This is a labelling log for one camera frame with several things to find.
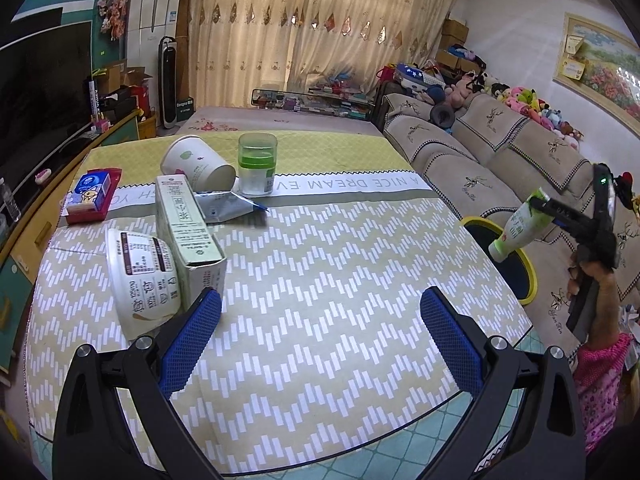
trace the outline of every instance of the metal screw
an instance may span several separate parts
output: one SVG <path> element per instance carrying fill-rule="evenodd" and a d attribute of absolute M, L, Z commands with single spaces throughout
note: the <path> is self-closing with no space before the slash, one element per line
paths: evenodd
<path fill-rule="evenodd" d="M 153 341 L 154 340 L 151 339 L 148 335 L 143 335 L 142 337 L 136 339 L 136 348 L 138 350 L 146 350 L 152 345 Z"/>
<path fill-rule="evenodd" d="M 562 359 L 564 357 L 564 352 L 562 351 L 562 349 L 558 346 L 552 346 L 549 349 L 549 352 L 551 353 L 551 355 L 553 357 L 555 357 L 556 359 Z"/>
<path fill-rule="evenodd" d="M 91 345 L 80 345 L 78 347 L 78 350 L 76 350 L 76 355 L 78 357 L 87 357 L 89 355 L 89 352 L 91 351 Z"/>
<path fill-rule="evenodd" d="M 499 335 L 491 338 L 491 346 L 496 350 L 504 350 L 507 348 L 507 340 Z"/>

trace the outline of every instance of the tv screen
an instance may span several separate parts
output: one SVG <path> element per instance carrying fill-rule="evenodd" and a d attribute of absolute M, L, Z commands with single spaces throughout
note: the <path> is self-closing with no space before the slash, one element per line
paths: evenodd
<path fill-rule="evenodd" d="M 0 49 L 0 176 L 12 189 L 89 122 L 90 74 L 91 22 L 43 30 Z"/>

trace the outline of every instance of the stacked cardboard boxes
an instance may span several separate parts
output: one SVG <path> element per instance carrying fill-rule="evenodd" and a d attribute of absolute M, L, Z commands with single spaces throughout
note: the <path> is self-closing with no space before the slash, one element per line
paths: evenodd
<path fill-rule="evenodd" d="M 480 72 L 480 67 L 473 61 L 454 56 L 447 52 L 447 49 L 454 44 L 465 44 L 469 29 L 456 20 L 444 20 L 442 25 L 442 38 L 436 53 L 436 61 L 448 66 L 451 69 L 463 70 L 464 72 Z"/>

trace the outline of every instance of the white paper cup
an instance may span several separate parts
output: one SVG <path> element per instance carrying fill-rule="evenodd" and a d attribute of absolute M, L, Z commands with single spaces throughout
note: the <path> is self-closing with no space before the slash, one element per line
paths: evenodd
<path fill-rule="evenodd" d="M 107 261 L 118 320 L 127 340 L 155 329 L 178 312 L 178 274 L 163 240 L 109 229 Z"/>
<path fill-rule="evenodd" d="M 180 137 L 169 146 L 160 170 L 165 175 L 184 174 L 195 192 L 231 191 L 236 181 L 234 167 L 195 135 Z"/>

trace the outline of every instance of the landscape painting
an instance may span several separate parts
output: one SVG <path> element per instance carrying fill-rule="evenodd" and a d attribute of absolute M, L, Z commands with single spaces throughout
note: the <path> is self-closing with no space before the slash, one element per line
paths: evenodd
<path fill-rule="evenodd" d="M 584 63 L 580 81 L 561 74 L 567 34 L 584 43 L 573 59 Z M 615 30 L 575 14 L 565 14 L 564 34 L 554 81 L 590 99 L 640 137 L 640 50 Z"/>

